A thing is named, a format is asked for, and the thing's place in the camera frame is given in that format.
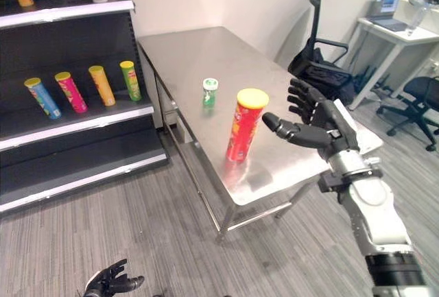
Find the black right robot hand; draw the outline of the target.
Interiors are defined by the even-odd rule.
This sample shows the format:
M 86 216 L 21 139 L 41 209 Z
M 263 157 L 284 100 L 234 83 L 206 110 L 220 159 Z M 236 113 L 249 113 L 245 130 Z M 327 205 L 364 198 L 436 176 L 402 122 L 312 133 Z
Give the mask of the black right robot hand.
M 327 99 L 317 88 L 292 78 L 287 101 L 289 111 L 301 118 L 300 123 L 281 119 L 271 112 L 262 115 L 263 123 L 279 138 L 317 149 L 326 161 L 342 151 L 360 150 L 356 123 L 339 99 Z

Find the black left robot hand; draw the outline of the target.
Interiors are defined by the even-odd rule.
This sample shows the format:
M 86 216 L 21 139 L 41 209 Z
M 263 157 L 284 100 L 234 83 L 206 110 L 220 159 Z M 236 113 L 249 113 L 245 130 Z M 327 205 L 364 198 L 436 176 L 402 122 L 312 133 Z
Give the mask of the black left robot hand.
M 122 259 L 96 272 L 88 280 L 83 296 L 114 296 L 140 288 L 145 281 L 145 277 L 135 276 L 130 278 L 126 273 L 123 274 L 127 263 L 127 259 Z

